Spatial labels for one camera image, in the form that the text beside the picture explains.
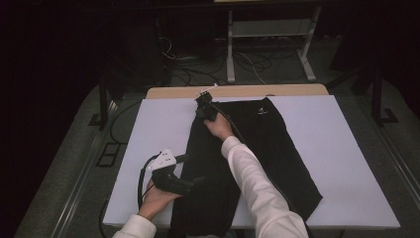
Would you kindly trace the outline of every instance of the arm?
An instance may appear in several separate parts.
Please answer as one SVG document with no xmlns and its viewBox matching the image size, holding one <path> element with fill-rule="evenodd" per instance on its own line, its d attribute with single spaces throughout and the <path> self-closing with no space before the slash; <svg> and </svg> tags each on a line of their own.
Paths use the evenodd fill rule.
<svg viewBox="0 0 420 238">
<path fill-rule="evenodd" d="M 114 238 L 152 238 L 155 236 L 157 228 L 152 224 L 152 220 L 180 195 L 157 189 L 151 180 L 148 183 L 149 187 L 152 188 L 146 193 L 137 215 L 131 215 L 123 228 L 115 233 Z"/>
<path fill-rule="evenodd" d="M 224 141 L 222 154 L 245 198 L 257 237 L 308 237 L 302 218 L 288 209 L 254 153 L 233 136 L 229 122 L 218 114 L 215 122 L 205 124 Z"/>
</svg>

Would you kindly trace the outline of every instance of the wooden table edge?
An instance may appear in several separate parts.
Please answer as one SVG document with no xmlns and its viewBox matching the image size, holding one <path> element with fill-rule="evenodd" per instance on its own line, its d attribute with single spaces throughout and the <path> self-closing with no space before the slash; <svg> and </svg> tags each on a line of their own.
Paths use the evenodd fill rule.
<svg viewBox="0 0 420 238">
<path fill-rule="evenodd" d="M 149 89 L 146 99 L 195 98 L 202 90 L 209 87 L 210 86 L 153 87 Z M 213 97 L 329 95 L 327 88 L 319 83 L 226 85 L 213 88 L 209 92 Z"/>
</svg>

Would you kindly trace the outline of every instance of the table leg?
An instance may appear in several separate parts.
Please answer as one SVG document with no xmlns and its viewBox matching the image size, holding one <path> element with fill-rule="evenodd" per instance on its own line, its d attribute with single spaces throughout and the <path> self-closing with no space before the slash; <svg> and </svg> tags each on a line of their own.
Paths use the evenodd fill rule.
<svg viewBox="0 0 420 238">
<path fill-rule="evenodd" d="M 300 63 L 303 66 L 303 70 L 305 71 L 306 77 L 308 78 L 309 82 L 315 82 L 316 77 L 312 70 L 311 65 L 309 64 L 309 61 L 306 55 L 308 54 L 309 46 L 311 44 L 312 37 L 315 32 L 315 28 L 316 28 L 316 24 L 317 24 L 320 12 L 321 12 L 321 7 L 316 7 L 311 18 L 311 23 L 309 24 L 309 27 L 308 27 L 306 40 L 305 40 L 305 43 L 303 44 L 303 48 L 301 51 L 297 53 L 299 55 Z"/>
<path fill-rule="evenodd" d="M 228 72 L 228 83 L 235 83 L 235 69 L 234 69 L 234 59 L 232 56 L 232 10 L 229 11 L 229 24 L 228 24 L 228 57 L 226 58 L 226 69 Z"/>
</svg>

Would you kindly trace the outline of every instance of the floor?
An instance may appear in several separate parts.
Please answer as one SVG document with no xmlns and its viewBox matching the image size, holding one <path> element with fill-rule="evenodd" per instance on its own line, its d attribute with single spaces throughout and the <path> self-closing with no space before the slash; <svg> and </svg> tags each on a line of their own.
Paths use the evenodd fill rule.
<svg viewBox="0 0 420 238">
<path fill-rule="evenodd" d="M 298 38 L 235 42 L 236 84 L 306 83 L 295 53 L 301 43 L 302 39 Z M 340 39 L 329 38 L 313 41 L 308 59 L 318 83 L 326 84 L 343 74 L 329 69 L 339 43 Z M 226 84 L 224 53 L 225 49 L 218 49 L 215 59 L 210 61 L 196 56 L 177 56 L 179 60 L 170 86 L 210 86 L 215 81 Z M 399 123 L 378 127 L 370 117 L 370 92 L 354 95 L 351 92 L 354 80 L 349 78 L 329 92 L 335 95 L 401 227 L 373 231 L 348 229 L 344 233 L 315 230 L 314 235 L 317 238 L 418 237 L 420 205 L 415 198 L 418 190 L 415 182 L 420 180 L 420 122 L 407 108 L 398 90 L 385 82 L 382 106 L 390 108 Z M 103 131 L 98 131 L 96 126 L 87 126 L 92 115 L 99 112 L 98 88 L 90 92 L 16 237 L 112 237 L 117 229 L 101 225 L 100 219 L 124 157 L 124 143 L 130 138 L 143 98 L 142 93 L 127 94 L 121 101 L 112 103 L 110 122 Z M 98 160 L 101 164 L 112 163 L 113 156 L 104 154 L 115 154 L 114 166 L 95 166 Z M 164 231 L 157 233 L 157 237 L 163 236 Z"/>
</svg>

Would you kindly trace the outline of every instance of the wrist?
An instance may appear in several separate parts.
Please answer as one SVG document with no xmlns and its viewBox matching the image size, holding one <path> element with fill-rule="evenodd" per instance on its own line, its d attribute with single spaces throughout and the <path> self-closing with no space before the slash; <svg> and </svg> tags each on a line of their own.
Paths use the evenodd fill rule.
<svg viewBox="0 0 420 238">
<path fill-rule="evenodd" d="M 222 135 L 220 135 L 220 140 L 222 140 L 222 142 L 224 142 L 226 139 L 228 139 L 231 136 L 235 136 L 232 132 L 227 132 L 227 133 L 223 133 Z"/>
<path fill-rule="evenodd" d="M 142 207 L 140 207 L 140 210 L 137 214 L 145 217 L 149 221 L 152 221 L 155 218 L 155 216 L 157 215 L 157 213 L 155 212 L 154 209 L 151 209 L 148 206 L 144 206 L 144 205 Z"/>
</svg>

